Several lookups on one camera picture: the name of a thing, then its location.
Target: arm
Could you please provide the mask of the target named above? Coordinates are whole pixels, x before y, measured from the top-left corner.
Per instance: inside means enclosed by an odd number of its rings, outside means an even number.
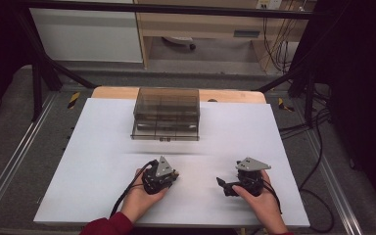
[[[270,179],[264,170],[261,171],[261,174],[263,179],[270,183]],[[233,190],[250,205],[269,234],[288,234],[288,229],[280,215],[277,202],[267,189],[264,188],[257,197],[251,195],[240,186],[234,185]]]
[[[136,179],[133,187],[123,200],[120,212],[111,218],[99,218],[88,223],[80,235],[125,235],[133,228],[133,224],[141,218],[149,208],[165,196],[167,188],[149,195],[142,184],[142,174]]]

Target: person's left hand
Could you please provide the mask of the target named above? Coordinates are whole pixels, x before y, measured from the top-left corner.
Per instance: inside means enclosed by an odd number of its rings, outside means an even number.
[[[135,223],[153,204],[162,199],[168,190],[168,188],[164,188],[157,194],[149,195],[143,188],[142,174],[133,183],[134,186],[124,198],[123,206],[120,210],[132,223]]]

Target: power outlet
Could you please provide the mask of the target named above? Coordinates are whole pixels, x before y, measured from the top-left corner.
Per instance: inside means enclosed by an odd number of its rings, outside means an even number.
[[[282,0],[270,0],[270,4],[268,4],[267,9],[279,10],[281,3],[282,3]]]
[[[270,5],[270,0],[258,0],[258,5],[256,6],[256,8],[268,9],[268,5]]]

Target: hand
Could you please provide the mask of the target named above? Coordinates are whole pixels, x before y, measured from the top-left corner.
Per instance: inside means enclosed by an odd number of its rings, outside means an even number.
[[[270,183],[270,178],[265,170],[261,171],[261,175],[267,183]],[[255,212],[256,217],[269,234],[281,234],[288,232],[283,218],[280,215],[277,201],[267,189],[263,188],[261,194],[257,197],[251,195],[241,186],[234,185],[233,190],[250,205]]]
[[[127,193],[120,210],[132,223],[142,217],[154,203],[162,199],[168,189],[164,188],[157,194],[149,195],[143,188],[142,174],[133,183],[135,186]]]

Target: transparent plastic box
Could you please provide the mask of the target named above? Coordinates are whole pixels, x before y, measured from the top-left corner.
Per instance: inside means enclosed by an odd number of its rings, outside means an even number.
[[[132,139],[200,139],[199,90],[140,88],[133,115]]]

